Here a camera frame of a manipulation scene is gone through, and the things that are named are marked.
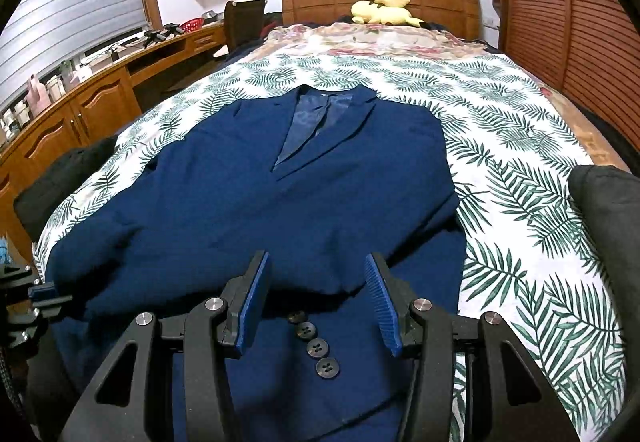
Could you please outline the navy blue suit jacket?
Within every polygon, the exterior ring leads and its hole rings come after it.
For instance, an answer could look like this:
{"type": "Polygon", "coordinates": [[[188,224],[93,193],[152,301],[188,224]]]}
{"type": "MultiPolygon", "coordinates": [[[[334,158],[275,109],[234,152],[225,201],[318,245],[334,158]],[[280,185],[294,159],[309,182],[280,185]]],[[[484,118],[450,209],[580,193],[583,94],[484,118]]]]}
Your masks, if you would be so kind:
{"type": "Polygon", "coordinates": [[[245,272],[271,286],[254,344],[227,365],[247,441],[390,441],[411,375],[382,340],[368,254],[454,311],[465,236],[442,125],[363,86],[239,100],[165,146],[51,250],[78,311],[54,328],[85,387],[134,316],[175,315],[245,272]]]}

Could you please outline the black folded garment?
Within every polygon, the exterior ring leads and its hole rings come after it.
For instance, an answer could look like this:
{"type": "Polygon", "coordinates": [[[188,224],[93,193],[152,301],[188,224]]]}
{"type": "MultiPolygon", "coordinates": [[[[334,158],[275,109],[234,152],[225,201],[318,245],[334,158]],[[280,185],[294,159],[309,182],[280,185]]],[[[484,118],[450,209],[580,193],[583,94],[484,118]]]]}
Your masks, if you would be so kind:
{"type": "Polygon", "coordinates": [[[47,220],[58,205],[112,157],[117,138],[118,135],[114,134],[90,146],[69,150],[18,194],[13,208],[33,243],[38,242],[47,220]]]}

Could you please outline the wooden desk cabinet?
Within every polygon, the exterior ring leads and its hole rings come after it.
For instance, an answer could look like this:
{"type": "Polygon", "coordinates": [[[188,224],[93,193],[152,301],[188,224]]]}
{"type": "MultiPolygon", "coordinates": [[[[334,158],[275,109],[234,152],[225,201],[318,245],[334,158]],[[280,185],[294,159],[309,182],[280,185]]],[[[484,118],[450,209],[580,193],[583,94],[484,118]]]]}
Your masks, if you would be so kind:
{"type": "Polygon", "coordinates": [[[1,235],[24,259],[32,240],[13,209],[15,197],[61,155],[112,136],[169,96],[226,44],[224,25],[150,46],[103,69],[46,108],[1,153],[1,235]]]}

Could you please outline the pink bottle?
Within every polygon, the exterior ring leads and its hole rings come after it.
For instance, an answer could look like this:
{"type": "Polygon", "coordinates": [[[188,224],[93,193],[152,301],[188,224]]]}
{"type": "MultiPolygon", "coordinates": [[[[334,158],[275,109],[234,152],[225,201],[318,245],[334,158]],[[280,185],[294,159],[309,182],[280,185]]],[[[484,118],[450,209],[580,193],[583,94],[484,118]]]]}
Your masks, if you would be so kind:
{"type": "Polygon", "coordinates": [[[36,118],[51,105],[49,92],[35,75],[28,78],[27,90],[27,105],[32,116],[36,118]]]}

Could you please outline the dark grey folded garment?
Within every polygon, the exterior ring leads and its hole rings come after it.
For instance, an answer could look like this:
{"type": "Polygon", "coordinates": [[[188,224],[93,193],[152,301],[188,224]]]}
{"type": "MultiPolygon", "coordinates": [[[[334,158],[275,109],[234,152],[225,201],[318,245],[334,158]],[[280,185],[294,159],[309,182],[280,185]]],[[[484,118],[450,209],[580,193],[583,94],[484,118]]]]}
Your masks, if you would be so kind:
{"type": "Polygon", "coordinates": [[[639,179],[613,166],[578,166],[570,196],[611,280],[620,318],[639,328],[639,179]]]}

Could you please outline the palm leaf print bedsheet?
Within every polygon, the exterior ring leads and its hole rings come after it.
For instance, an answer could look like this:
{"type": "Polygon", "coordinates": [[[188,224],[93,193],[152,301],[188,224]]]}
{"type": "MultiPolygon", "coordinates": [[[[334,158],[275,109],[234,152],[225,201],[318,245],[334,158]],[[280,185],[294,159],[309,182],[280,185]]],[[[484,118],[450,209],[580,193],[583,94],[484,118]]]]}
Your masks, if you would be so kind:
{"type": "Polygon", "coordinates": [[[62,240],[129,188],[166,146],[222,106],[300,84],[357,84],[423,106],[442,123],[460,199],[463,314],[500,312],[549,378],[578,436],[594,441],[620,414],[626,372],[620,325],[600,259],[570,201],[570,170],[589,162],[540,84],[503,55],[420,58],[284,49],[218,70],[160,103],[118,137],[105,166],[67,197],[34,249],[52,276],[62,240]]]}

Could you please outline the grey window blind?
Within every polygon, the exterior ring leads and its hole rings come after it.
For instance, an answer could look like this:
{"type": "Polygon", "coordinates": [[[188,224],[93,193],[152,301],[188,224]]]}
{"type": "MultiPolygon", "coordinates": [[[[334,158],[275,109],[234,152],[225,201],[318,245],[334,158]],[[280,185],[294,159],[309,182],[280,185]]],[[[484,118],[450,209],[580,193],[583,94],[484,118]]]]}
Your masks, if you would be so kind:
{"type": "Polygon", "coordinates": [[[31,76],[145,24],[142,0],[22,0],[1,33],[1,105],[31,76]]]}

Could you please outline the red basket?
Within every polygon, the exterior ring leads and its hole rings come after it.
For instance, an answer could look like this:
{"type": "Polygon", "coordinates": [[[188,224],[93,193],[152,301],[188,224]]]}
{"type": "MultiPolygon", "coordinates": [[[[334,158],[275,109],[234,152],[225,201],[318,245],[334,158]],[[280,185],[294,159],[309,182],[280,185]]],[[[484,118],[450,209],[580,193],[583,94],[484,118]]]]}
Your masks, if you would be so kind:
{"type": "Polygon", "coordinates": [[[204,25],[203,17],[194,17],[180,25],[184,32],[197,32],[204,25]]]}

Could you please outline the dark wooden chair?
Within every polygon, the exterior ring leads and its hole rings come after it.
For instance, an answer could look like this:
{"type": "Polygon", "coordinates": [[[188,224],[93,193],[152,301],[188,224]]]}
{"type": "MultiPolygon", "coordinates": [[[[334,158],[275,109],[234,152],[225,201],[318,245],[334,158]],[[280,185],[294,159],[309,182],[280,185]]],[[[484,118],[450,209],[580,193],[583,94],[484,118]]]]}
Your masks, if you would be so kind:
{"type": "Polygon", "coordinates": [[[224,7],[224,36],[229,52],[260,37],[266,0],[228,1],[224,7]]]}

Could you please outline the wooden louvered wardrobe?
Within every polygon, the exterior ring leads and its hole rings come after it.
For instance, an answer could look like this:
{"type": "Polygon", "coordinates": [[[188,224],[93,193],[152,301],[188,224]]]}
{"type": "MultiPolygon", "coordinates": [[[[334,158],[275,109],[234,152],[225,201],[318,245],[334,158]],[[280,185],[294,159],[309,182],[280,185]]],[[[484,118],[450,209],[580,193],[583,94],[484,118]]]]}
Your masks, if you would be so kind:
{"type": "Polygon", "coordinates": [[[494,0],[499,46],[639,143],[639,34],[618,0],[494,0]]]}

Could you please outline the floral blanket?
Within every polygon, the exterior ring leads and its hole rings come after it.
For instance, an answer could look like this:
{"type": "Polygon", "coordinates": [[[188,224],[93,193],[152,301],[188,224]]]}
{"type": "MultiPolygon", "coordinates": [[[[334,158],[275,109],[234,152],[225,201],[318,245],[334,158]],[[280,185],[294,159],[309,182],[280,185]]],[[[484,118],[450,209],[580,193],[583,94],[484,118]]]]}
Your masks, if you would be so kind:
{"type": "Polygon", "coordinates": [[[489,54],[483,43],[466,42],[450,32],[411,26],[347,23],[334,23],[317,28],[302,24],[277,27],[255,51],[254,58],[266,58],[276,53],[291,56],[397,55],[435,60],[456,60],[489,54]]]}

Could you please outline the yellow plush toy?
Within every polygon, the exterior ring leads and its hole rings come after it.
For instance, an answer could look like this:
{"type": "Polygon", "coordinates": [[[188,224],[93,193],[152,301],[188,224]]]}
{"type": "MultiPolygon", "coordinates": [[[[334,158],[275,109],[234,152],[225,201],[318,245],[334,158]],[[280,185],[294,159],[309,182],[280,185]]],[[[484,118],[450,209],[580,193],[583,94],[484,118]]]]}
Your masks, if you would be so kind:
{"type": "Polygon", "coordinates": [[[361,0],[350,8],[355,24],[409,25],[420,28],[423,20],[407,9],[410,0],[361,0]]]}

